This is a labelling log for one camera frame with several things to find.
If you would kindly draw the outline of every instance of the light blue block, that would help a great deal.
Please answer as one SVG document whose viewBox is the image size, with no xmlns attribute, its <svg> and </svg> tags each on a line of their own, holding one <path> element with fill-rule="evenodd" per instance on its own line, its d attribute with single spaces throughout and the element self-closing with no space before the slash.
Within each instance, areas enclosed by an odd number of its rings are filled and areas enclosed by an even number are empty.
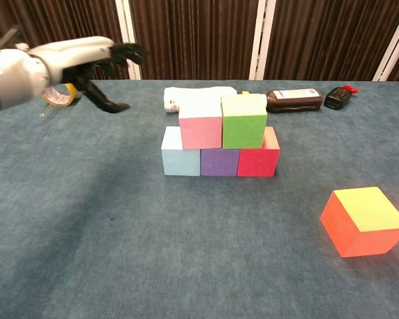
<svg viewBox="0 0 399 319">
<path fill-rule="evenodd" d="M 166 175 L 201 175 L 200 150 L 183 150 L 179 126 L 167 126 L 161 145 L 162 163 Z"/>
</svg>

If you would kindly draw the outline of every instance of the white towel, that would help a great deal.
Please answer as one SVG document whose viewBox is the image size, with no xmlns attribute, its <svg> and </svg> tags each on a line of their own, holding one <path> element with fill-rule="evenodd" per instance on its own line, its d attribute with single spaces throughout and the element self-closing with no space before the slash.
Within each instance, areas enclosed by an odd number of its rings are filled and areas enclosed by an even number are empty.
<svg viewBox="0 0 399 319">
<path fill-rule="evenodd" d="M 236 89 L 230 86 L 212 86 L 211 88 L 176 88 L 164 89 L 164 109 L 167 113 L 179 112 L 180 106 L 197 106 L 198 100 L 220 99 L 225 95 L 237 94 Z"/>
</svg>

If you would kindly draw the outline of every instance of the brown bottle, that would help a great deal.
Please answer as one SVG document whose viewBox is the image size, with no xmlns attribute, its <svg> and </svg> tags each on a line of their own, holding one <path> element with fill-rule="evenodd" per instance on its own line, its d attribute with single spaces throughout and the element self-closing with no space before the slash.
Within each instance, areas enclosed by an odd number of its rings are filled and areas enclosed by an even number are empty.
<svg viewBox="0 0 399 319">
<path fill-rule="evenodd" d="M 322 95 L 314 88 L 269 91 L 266 96 L 266 109 L 272 113 L 317 111 L 323 101 Z"/>
</svg>

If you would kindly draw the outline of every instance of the bottle label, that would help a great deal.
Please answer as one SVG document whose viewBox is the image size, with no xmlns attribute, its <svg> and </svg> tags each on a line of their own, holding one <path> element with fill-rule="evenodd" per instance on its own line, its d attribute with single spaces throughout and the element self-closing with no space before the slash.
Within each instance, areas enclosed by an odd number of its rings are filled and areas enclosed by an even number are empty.
<svg viewBox="0 0 399 319">
<path fill-rule="evenodd" d="M 273 91 L 277 99 L 283 98 L 315 98 L 319 93 L 314 88 L 304 88 L 301 90 L 282 90 Z"/>
</svg>

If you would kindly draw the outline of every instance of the foam block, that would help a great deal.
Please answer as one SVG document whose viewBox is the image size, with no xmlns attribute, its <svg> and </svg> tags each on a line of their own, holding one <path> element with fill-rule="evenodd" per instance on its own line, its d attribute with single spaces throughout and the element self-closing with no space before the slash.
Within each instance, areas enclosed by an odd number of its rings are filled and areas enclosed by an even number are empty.
<svg viewBox="0 0 399 319">
<path fill-rule="evenodd" d="M 267 121 L 266 105 L 264 94 L 222 96 L 223 148 L 261 148 Z"/>
<path fill-rule="evenodd" d="M 236 176 L 239 150 L 201 150 L 202 176 Z"/>
<path fill-rule="evenodd" d="M 399 241 L 399 211 L 378 187 L 333 191 L 321 222 L 341 257 L 384 254 Z"/>
<path fill-rule="evenodd" d="M 180 127 L 167 126 L 161 145 L 166 175 L 200 176 L 200 150 L 183 150 Z"/>
<path fill-rule="evenodd" d="M 220 97 L 197 98 L 180 104 L 179 125 L 184 150 L 221 148 Z"/>
<path fill-rule="evenodd" d="M 262 148 L 239 151 L 237 175 L 273 177 L 278 164 L 279 152 L 279 144 L 273 127 L 266 127 Z"/>
</svg>

